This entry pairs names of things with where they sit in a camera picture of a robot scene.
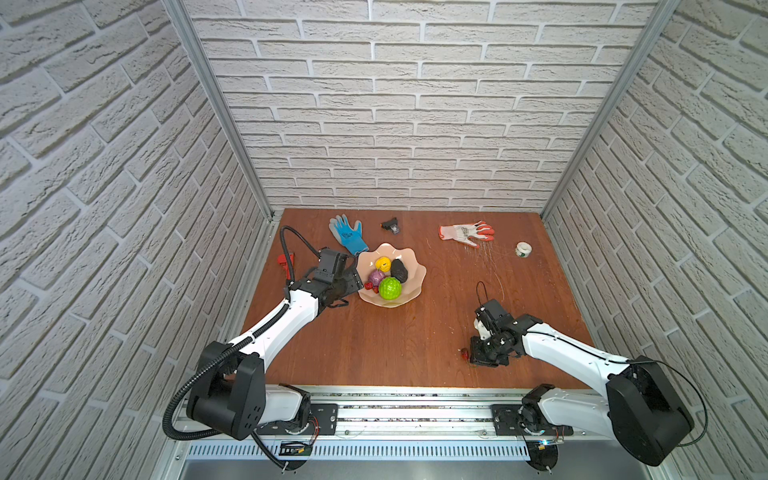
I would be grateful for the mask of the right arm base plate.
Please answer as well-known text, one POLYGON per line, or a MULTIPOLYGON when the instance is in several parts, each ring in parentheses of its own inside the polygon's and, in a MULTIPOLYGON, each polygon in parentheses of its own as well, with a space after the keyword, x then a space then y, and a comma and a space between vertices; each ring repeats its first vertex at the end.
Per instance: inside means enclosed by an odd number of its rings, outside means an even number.
POLYGON ((491 414, 497 436, 572 436, 574 429, 548 421, 537 406, 494 404, 491 414))

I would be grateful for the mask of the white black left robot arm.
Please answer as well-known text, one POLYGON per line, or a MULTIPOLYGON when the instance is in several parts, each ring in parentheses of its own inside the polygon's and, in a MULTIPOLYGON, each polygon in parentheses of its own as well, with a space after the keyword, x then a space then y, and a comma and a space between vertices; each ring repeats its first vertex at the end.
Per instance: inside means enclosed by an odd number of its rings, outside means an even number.
POLYGON ((162 418, 165 436, 176 441, 227 435, 257 439, 260 426, 275 422, 301 429, 309 422, 311 396, 297 387, 268 385, 266 373, 280 351, 328 309, 347 305, 363 287, 358 257, 367 251, 362 225, 333 228, 343 246, 311 248, 317 263, 297 277, 291 259, 281 302, 252 328, 227 343, 212 342, 195 374, 171 397, 162 418))

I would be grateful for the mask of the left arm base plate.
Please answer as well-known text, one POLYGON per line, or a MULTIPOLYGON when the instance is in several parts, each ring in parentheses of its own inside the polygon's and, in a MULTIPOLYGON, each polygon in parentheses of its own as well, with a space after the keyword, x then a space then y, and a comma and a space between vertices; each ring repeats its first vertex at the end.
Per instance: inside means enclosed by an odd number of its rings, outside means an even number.
POLYGON ((339 405, 333 403, 312 403, 306 418, 296 421, 276 421, 260 426, 258 433, 268 436, 334 436, 336 434, 339 405))

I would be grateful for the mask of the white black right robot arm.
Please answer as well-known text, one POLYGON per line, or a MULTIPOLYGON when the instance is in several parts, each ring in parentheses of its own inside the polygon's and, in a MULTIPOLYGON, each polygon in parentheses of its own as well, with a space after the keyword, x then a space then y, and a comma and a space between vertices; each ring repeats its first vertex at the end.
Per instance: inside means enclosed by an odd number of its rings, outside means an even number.
POLYGON ((672 366, 645 356, 610 354, 571 338, 531 315, 513 317, 496 300, 475 311, 468 361, 496 368, 531 357, 591 388, 568 393, 543 383, 517 406, 496 405, 500 435, 565 436, 578 429, 617 441, 633 458, 660 465, 676 448, 692 445, 695 421, 667 374, 672 366))

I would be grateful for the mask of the pink wavy fruit bowl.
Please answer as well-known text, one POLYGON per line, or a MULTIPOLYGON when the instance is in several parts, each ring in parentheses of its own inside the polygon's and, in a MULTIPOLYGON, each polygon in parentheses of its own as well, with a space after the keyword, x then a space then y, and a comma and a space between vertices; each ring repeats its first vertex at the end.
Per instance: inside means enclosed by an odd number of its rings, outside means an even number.
POLYGON ((408 272, 408 279, 397 299, 384 299, 372 289, 363 288, 358 291, 358 295, 363 301, 382 308, 397 308, 421 294, 422 283, 427 273, 426 267, 418 262, 415 252, 411 248, 397 249, 389 243, 382 243, 373 251, 359 254, 357 272, 364 282, 368 281, 370 274, 375 270, 375 262, 380 257, 386 257, 389 260, 401 260, 408 272))

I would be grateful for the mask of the dark fake avocado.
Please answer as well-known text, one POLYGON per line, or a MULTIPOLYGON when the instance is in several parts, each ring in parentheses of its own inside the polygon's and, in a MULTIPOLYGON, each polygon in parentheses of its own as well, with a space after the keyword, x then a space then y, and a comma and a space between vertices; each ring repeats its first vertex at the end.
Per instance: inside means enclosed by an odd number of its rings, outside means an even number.
POLYGON ((390 275, 392 278, 397 279, 401 284, 404 284, 409 278, 409 272, 401 259, 394 259, 391 261, 390 275))

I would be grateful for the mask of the green bumpy fake fruit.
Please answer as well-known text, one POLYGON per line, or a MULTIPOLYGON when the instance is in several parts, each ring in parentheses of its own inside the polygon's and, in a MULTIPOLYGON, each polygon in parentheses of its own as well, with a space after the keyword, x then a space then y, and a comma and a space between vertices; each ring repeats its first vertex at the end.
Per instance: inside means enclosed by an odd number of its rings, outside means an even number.
POLYGON ((386 301, 397 300, 402 295, 402 283, 395 277, 386 277, 380 281, 378 293, 386 301))

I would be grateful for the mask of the purple fake fruit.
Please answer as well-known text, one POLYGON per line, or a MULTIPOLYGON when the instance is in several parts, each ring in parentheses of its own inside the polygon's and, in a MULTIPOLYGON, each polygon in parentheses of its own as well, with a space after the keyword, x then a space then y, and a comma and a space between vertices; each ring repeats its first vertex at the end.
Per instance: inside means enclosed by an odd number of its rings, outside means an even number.
POLYGON ((373 288, 378 288, 380 283, 387 277, 387 274, 379 269, 374 270, 368 277, 368 282, 373 288))

